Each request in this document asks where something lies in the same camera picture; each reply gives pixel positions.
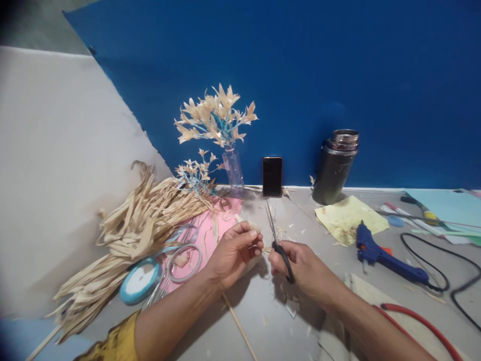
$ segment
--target glue gun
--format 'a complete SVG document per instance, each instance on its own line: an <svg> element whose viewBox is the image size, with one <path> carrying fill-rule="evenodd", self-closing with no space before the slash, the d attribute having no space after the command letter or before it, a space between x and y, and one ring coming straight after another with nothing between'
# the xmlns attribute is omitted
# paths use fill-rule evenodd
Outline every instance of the glue gun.
<svg viewBox="0 0 481 361"><path fill-rule="evenodd" d="M422 268L409 266L407 263L399 261L389 253L379 247L372 239L371 231L366 227L363 221L357 227L356 241L357 259L361 262L364 260L372 265L379 262L384 267L396 272L399 276L404 277L410 282L428 284L429 276Z"/></svg>

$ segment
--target black thermos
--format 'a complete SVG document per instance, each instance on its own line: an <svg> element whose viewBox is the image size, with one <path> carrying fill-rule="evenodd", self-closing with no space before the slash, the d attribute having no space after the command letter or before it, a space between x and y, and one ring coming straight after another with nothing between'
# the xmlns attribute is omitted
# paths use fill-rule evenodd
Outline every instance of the black thermos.
<svg viewBox="0 0 481 361"><path fill-rule="evenodd" d="M322 145L312 199L322 205L338 201L352 163L358 152L359 132L339 129Z"/></svg>

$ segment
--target black scissors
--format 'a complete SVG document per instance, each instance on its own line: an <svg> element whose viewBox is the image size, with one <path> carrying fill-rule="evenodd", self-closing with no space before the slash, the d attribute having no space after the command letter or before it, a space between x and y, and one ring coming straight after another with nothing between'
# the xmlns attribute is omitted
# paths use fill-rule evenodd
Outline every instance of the black scissors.
<svg viewBox="0 0 481 361"><path fill-rule="evenodd" d="M287 281L290 284L294 283L294 273L292 273L292 268L291 264L289 262L289 258L287 257L286 252L284 251L284 248L277 243L277 238L276 238L276 228L274 227L274 220L271 215L271 209L269 208L269 202L266 200L266 208L267 208L267 218L269 218L269 224L271 225L271 230L272 230L272 235L274 237L274 241L272 242L272 249L279 253L282 256L282 259L284 260L284 263L286 264L287 271L289 272L289 277L286 276Z"/></svg>

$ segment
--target wooden stick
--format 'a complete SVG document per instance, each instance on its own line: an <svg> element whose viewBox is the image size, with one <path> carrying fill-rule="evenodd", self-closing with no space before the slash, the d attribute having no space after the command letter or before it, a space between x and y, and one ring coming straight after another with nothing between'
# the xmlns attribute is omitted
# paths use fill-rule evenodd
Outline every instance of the wooden stick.
<svg viewBox="0 0 481 361"><path fill-rule="evenodd" d="M44 349L44 347L47 346L47 344L50 342L50 340L52 338L54 338L54 336L61 329L62 329L62 326L57 325L57 327L55 327L54 330L52 332L50 332L50 334L47 337L45 337L45 339L42 341L42 343L37 346L37 348L30 354L29 357L27 357L27 359L25 361L32 361L34 358L36 358L37 355L40 353L40 351L42 351Z"/></svg>
<svg viewBox="0 0 481 361"><path fill-rule="evenodd" d="M247 336L244 333L244 329L242 328L239 320L237 319L237 316L235 315L234 309L232 308L232 305L230 304L230 301L227 298L225 292L222 293L222 297L224 298L225 303L229 307L229 311L232 314L232 317L234 318L234 321L236 322L237 327L239 328L239 331L241 332L242 337L244 338L244 341L246 342L247 347L249 348L249 351L251 352L252 358L254 359L254 361L258 361L257 357L256 357L256 354L254 353L254 350L252 349L251 344L249 343L249 340L247 339Z"/></svg>

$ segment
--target left hand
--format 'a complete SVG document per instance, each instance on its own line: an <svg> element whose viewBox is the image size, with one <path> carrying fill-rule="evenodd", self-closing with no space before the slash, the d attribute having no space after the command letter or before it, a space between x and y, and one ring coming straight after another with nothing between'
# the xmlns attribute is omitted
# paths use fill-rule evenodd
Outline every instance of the left hand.
<svg viewBox="0 0 481 361"><path fill-rule="evenodd" d="M261 254L262 234L251 230L248 222L240 222L227 230L219 241L205 270L224 290L241 276L246 264Z"/></svg>

